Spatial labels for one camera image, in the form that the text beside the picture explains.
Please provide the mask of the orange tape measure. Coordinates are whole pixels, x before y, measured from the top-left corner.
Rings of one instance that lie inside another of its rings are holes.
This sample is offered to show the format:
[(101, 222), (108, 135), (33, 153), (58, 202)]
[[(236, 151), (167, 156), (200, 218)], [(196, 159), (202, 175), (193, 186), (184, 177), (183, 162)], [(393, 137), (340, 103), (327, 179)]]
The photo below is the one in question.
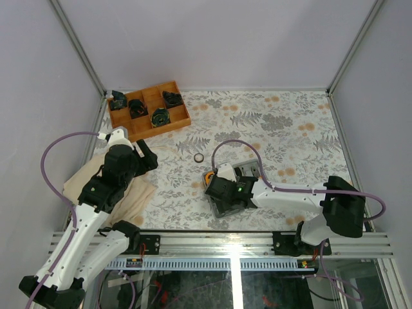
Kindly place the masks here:
[(205, 183), (206, 185), (210, 184), (212, 177), (214, 176), (213, 172), (209, 172), (205, 175)]

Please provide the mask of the grey plastic tool case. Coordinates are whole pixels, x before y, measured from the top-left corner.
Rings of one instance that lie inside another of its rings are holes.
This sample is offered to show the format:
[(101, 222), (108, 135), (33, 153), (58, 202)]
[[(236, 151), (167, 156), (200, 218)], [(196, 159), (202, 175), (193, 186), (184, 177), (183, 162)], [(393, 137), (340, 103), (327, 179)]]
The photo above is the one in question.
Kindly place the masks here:
[(234, 165), (235, 181), (230, 184), (228, 180), (213, 180), (214, 172), (202, 174), (205, 185), (205, 195), (216, 218), (231, 216), (246, 209), (256, 209), (251, 201), (252, 188), (260, 178), (258, 160), (253, 159)]

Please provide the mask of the black tape roll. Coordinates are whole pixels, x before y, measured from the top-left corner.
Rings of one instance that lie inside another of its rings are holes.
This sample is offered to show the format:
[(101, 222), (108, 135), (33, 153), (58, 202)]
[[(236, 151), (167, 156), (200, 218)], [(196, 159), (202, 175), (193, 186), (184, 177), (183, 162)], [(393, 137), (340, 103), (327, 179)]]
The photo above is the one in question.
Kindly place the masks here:
[(195, 161), (196, 163), (202, 163), (202, 162), (204, 161), (204, 155), (201, 154), (201, 153), (196, 153), (196, 154), (194, 155), (194, 161)]

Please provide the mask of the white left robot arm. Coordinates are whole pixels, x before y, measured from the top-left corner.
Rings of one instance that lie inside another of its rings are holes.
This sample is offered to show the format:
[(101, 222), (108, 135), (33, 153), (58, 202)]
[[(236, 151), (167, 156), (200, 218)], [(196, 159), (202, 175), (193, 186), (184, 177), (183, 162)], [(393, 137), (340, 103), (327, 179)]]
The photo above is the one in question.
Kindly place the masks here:
[(25, 276), (20, 291), (28, 296), (26, 307), (36, 303), (44, 308), (78, 308), (90, 282), (117, 256), (140, 249), (140, 229), (130, 222), (115, 223), (90, 254), (86, 249), (115, 205), (125, 196), (131, 181), (158, 167), (157, 156), (144, 140), (133, 145), (127, 129), (95, 133), (108, 143), (104, 163), (83, 186), (78, 205), (63, 198), (71, 221), (56, 249), (33, 276)]

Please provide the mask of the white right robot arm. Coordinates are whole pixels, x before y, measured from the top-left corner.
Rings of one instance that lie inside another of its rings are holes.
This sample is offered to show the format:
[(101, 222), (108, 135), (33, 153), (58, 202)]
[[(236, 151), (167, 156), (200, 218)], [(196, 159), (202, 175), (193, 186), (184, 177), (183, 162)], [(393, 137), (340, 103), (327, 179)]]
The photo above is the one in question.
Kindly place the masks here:
[(274, 252), (280, 256), (314, 255), (321, 242), (333, 236), (360, 238), (363, 235), (365, 198), (348, 182), (330, 176), (325, 183), (294, 185), (289, 192), (271, 189), (255, 162), (233, 167), (223, 164), (216, 172), (203, 174), (205, 195), (216, 218), (247, 209), (281, 209), (314, 214), (301, 220), (295, 234), (275, 232)]

